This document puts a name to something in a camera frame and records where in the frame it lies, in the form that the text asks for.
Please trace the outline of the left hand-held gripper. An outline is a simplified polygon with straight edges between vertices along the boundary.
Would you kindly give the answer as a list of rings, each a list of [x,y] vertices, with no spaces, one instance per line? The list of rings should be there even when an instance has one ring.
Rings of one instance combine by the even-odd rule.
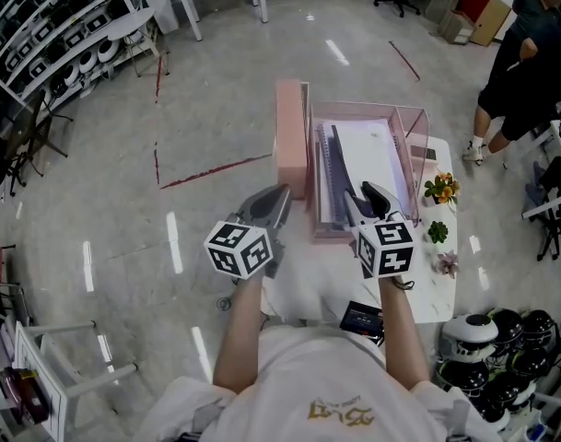
[[[218,273],[249,279],[259,272],[274,279],[284,256],[278,239],[292,205],[288,184],[267,187],[247,198],[236,214],[217,221],[204,248]]]

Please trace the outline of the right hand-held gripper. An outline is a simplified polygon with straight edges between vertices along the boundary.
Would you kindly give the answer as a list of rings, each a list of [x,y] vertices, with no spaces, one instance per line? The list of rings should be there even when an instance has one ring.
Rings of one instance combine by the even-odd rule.
[[[413,222],[400,212],[400,202],[385,188],[363,181],[367,200],[344,190],[344,203],[354,240],[350,249],[364,279],[397,277],[409,273],[415,256]]]

